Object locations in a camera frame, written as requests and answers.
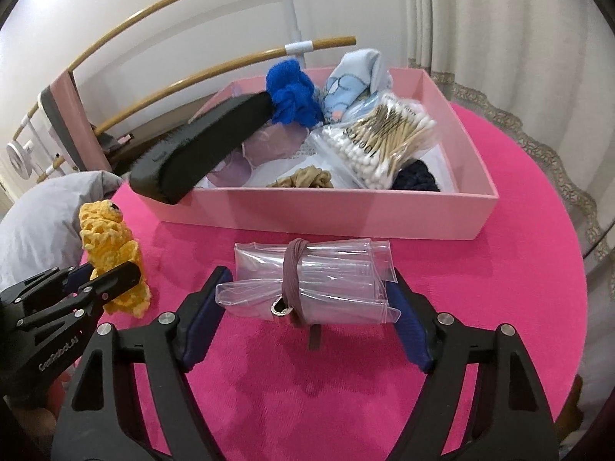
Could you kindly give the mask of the yellow crochet toy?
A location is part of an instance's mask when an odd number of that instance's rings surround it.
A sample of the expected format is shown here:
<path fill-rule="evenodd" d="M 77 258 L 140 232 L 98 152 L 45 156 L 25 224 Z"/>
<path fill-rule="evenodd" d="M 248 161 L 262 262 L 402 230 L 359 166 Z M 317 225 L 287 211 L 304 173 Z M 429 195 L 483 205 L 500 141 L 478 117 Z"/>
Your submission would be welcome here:
<path fill-rule="evenodd" d="M 120 208 L 110 200 L 85 203 L 78 212 L 82 250 L 93 267 L 91 280 L 124 262 L 136 264 L 141 273 L 138 284 L 104 307 L 108 314 L 121 311 L 142 318 L 150 307 L 151 292 L 139 243 L 123 219 Z"/>

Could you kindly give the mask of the clear plastic bags bundle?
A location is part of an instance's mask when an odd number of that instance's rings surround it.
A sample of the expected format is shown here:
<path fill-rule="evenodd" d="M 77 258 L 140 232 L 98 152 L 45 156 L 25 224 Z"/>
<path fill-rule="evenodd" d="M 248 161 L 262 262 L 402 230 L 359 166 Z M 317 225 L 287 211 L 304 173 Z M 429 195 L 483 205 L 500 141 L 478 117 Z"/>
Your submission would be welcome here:
<path fill-rule="evenodd" d="M 236 277 L 216 287 L 217 304 L 236 317 L 304 329 L 312 350 L 324 326 L 384 325 L 401 317 L 387 294 L 397 284 L 387 240 L 237 244 L 234 265 Z"/>

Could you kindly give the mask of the dark navy knitted scrunchie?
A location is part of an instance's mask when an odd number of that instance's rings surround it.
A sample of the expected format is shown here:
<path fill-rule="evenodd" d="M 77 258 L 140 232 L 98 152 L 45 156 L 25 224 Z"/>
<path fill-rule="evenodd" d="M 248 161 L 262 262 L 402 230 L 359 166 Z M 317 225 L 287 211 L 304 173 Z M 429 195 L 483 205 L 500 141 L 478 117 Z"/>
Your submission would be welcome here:
<path fill-rule="evenodd" d="M 396 176 L 392 191 L 439 192 L 440 188 L 427 165 L 420 159 L 405 166 Z"/>

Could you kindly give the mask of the grey white pillow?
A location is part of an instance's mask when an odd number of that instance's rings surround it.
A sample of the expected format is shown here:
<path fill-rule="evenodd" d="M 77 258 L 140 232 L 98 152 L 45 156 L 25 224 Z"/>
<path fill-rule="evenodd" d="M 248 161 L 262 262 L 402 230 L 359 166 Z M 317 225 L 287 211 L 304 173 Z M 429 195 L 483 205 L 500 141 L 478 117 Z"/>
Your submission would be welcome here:
<path fill-rule="evenodd" d="M 92 171 L 49 179 L 25 192 L 1 221 L 1 288 L 79 264 L 80 206 L 111 198 L 122 183 L 115 174 Z"/>

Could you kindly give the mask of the small white desk fan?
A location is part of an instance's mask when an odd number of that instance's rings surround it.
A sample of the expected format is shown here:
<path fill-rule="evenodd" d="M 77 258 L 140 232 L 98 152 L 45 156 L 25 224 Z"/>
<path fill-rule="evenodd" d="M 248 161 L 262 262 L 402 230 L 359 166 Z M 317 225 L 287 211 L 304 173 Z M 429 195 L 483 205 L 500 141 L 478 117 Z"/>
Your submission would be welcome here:
<path fill-rule="evenodd" d="M 31 153 L 33 142 L 28 141 L 21 145 L 18 141 L 11 141 L 6 145 L 6 152 L 10 164 L 15 172 L 24 180 L 28 180 L 33 173 Z"/>

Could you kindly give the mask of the white wooden ballet barre stand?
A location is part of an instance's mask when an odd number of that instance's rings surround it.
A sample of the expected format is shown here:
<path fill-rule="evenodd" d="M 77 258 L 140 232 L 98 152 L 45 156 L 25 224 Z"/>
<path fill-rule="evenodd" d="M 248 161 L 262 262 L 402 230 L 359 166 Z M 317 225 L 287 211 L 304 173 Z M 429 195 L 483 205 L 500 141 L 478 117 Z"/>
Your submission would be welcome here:
<path fill-rule="evenodd" d="M 25 141 L 22 118 L 72 69 L 89 120 L 226 60 L 289 39 L 283 0 L 180 0 L 124 28 L 160 0 L 18 0 L 1 29 L 1 138 Z M 299 12 L 308 0 L 296 0 Z"/>

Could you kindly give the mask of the low white drawer cabinet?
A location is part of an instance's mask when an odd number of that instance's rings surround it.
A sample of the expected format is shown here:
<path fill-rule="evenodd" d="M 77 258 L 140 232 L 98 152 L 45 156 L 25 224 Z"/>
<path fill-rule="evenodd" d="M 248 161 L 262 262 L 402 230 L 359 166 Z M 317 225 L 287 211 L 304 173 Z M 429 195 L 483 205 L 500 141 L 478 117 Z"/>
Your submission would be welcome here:
<path fill-rule="evenodd" d="M 197 110 L 213 97 L 214 95 L 211 94 L 186 103 L 132 130 L 129 133 L 130 140 L 110 154 L 108 160 L 113 172 L 118 176 L 126 174 L 135 161 L 147 150 L 163 139 L 170 131 L 190 120 L 197 113 Z"/>

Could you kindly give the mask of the lilac organza scrunchie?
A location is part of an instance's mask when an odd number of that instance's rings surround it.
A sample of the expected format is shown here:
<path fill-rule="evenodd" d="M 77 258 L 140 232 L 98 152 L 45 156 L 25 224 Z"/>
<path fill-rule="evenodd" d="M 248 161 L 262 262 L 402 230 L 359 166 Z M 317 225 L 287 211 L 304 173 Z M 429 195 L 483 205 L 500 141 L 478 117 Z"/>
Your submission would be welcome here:
<path fill-rule="evenodd" d="M 241 187 L 265 163 L 293 156 L 309 135 L 309 129 L 297 123 L 268 122 L 234 149 L 201 181 L 213 187 Z"/>

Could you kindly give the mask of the beige satin scrunchie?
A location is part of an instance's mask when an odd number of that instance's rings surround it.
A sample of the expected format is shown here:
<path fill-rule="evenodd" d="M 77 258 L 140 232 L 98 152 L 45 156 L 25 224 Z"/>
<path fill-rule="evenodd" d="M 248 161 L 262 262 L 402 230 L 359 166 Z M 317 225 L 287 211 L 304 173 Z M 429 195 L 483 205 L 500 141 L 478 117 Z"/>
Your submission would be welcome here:
<path fill-rule="evenodd" d="M 331 172 L 320 167 L 308 166 L 287 177 L 281 177 L 268 184 L 271 188 L 333 188 Z"/>

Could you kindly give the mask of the royal blue fuzzy cloth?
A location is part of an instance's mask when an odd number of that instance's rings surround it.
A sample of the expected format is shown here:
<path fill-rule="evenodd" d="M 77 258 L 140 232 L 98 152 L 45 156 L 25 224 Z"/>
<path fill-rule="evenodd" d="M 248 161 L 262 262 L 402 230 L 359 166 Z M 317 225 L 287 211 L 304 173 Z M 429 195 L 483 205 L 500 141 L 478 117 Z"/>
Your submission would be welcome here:
<path fill-rule="evenodd" d="M 277 63 L 267 73 L 266 91 L 273 104 L 273 123 L 313 128 L 323 121 L 316 86 L 297 60 Z"/>

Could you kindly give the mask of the pink rectangular storage box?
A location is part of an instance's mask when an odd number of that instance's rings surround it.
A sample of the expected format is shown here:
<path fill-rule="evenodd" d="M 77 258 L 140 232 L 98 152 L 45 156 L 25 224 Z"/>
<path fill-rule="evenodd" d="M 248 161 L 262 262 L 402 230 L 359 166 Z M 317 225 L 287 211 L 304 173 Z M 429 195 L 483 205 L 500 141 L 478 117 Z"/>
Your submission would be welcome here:
<path fill-rule="evenodd" d="M 197 188 L 175 205 L 145 198 L 163 222 L 303 235 L 473 239 L 499 195 L 486 163 L 432 78 L 391 71 L 396 95 L 421 102 L 436 135 L 452 192 L 359 189 Z"/>

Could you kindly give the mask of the bag of cotton swabs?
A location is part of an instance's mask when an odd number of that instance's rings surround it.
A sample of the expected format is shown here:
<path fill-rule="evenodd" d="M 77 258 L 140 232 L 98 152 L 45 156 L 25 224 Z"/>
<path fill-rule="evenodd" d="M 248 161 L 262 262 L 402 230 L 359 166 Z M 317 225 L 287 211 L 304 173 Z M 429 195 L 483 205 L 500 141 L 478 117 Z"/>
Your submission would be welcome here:
<path fill-rule="evenodd" d="M 436 125 L 420 102 L 383 91 L 350 107 L 342 120 L 317 128 L 313 141 L 357 187 L 383 191 L 436 145 Z"/>

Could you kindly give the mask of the light blue cartoon print cloth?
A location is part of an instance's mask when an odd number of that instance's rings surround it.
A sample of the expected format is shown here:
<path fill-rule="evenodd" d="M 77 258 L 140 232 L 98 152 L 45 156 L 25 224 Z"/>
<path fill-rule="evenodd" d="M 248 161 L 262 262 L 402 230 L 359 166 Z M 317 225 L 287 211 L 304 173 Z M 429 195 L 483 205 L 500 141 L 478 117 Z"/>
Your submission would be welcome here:
<path fill-rule="evenodd" d="M 364 94 L 390 90 L 393 78 L 382 52 L 360 49 L 346 53 L 322 88 L 321 110 L 326 123 L 341 120 L 348 108 Z"/>

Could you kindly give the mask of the cream curtain with lace trim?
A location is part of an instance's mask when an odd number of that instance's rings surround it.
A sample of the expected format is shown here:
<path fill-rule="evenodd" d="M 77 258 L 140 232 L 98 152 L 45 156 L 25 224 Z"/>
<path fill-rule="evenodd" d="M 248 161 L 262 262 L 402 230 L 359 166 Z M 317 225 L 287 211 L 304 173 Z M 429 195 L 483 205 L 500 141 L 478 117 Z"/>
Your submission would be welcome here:
<path fill-rule="evenodd" d="M 540 164 L 584 254 L 614 250 L 614 35 L 593 0 L 406 0 L 407 60 Z"/>

